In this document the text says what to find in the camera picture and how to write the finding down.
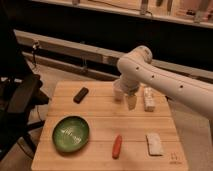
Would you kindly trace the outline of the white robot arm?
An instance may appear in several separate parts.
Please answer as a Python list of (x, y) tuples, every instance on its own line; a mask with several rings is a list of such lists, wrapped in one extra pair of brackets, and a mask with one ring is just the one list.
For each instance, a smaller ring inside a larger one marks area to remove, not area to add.
[(118, 60), (119, 83), (124, 93), (134, 95), (144, 83), (213, 120), (213, 84), (159, 69), (151, 61), (152, 52), (146, 46), (138, 46)]

